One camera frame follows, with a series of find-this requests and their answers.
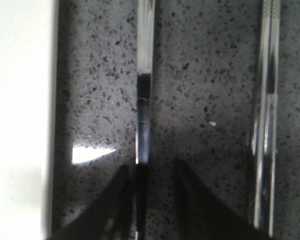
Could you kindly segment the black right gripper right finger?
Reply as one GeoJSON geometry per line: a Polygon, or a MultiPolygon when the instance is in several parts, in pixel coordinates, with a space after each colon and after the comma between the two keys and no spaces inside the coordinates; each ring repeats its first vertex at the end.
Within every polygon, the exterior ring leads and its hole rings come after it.
{"type": "Polygon", "coordinates": [[[173,181],[180,240],[271,239],[219,200],[185,161],[175,161],[173,181]]]}

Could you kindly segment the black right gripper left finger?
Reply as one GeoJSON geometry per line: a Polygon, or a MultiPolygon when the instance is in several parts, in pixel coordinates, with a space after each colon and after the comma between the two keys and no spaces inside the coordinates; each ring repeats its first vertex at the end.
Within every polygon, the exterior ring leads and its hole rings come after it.
{"type": "Polygon", "coordinates": [[[121,166],[107,187],[73,222],[51,240],[128,240],[132,223],[130,168],[121,166]]]}

